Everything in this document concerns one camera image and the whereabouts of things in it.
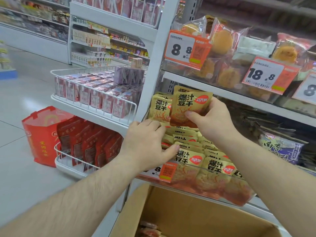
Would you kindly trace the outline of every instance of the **tiled floor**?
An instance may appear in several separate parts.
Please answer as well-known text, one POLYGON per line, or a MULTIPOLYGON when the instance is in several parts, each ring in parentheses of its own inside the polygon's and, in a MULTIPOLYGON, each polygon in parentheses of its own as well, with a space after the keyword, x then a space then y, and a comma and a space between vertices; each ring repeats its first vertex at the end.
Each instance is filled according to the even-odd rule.
POLYGON ((33 162, 21 120, 51 105, 54 69, 77 68, 9 47, 18 78, 0 80, 0 226, 76 180, 33 162))

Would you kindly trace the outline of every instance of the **open cardboard box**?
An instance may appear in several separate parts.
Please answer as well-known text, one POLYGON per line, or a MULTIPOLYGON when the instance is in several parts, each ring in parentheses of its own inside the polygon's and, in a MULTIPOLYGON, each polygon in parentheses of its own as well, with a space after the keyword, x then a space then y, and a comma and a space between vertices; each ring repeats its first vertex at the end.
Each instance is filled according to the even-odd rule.
POLYGON ((126 201, 110 237, 138 236, 140 220, 167 237, 281 237, 274 224, 245 211, 149 184, 126 201))

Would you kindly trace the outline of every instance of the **barcode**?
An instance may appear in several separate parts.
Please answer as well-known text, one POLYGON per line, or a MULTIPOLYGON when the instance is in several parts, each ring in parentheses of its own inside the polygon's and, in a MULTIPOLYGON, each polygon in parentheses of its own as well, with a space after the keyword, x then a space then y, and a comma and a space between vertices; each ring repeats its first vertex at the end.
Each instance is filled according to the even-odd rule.
POLYGON ((249 84, 252 84, 254 86, 262 87, 262 88, 265 88, 265 89, 270 89, 270 86, 267 86, 267 85, 262 84, 262 83, 255 82, 253 80, 246 79, 245 82, 247 82, 249 84))
POLYGON ((204 48, 203 48, 203 47, 196 46, 195 49, 194 49, 194 53, 193 53, 192 58, 193 58, 193 59, 201 59, 201 56, 202 56, 202 54, 203 54, 203 51, 204 51, 204 48))
POLYGON ((162 175, 171 177, 172 173, 173 173, 173 168, 169 168, 169 167, 165 166, 162 175))

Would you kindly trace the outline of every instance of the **person's left hand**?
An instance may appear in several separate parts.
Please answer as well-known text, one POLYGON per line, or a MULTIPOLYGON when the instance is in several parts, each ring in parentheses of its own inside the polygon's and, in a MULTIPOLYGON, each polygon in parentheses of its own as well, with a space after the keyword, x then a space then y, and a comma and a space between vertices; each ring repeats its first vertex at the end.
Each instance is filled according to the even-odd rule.
POLYGON ((137 173, 162 165, 180 149, 179 145, 172 145, 167 150, 162 150, 161 140, 165 131, 166 128, 159 121, 148 119, 142 123, 132 122, 118 157, 129 161, 137 173))

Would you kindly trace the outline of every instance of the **red oval logo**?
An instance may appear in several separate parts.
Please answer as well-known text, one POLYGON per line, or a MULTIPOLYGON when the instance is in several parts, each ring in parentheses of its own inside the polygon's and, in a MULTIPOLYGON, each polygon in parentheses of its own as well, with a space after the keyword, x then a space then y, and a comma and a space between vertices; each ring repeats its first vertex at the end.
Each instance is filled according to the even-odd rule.
POLYGON ((223 168, 223 171, 226 173, 226 174, 231 174, 233 171, 235 170, 235 166, 225 166, 223 168))
POLYGON ((194 101, 198 104, 205 104, 207 102, 207 100, 209 99, 209 96, 207 95, 202 95, 199 96, 198 98, 196 98, 194 101))
POLYGON ((196 165, 200 164, 202 161, 202 156, 195 155, 190 158, 190 161, 196 165))

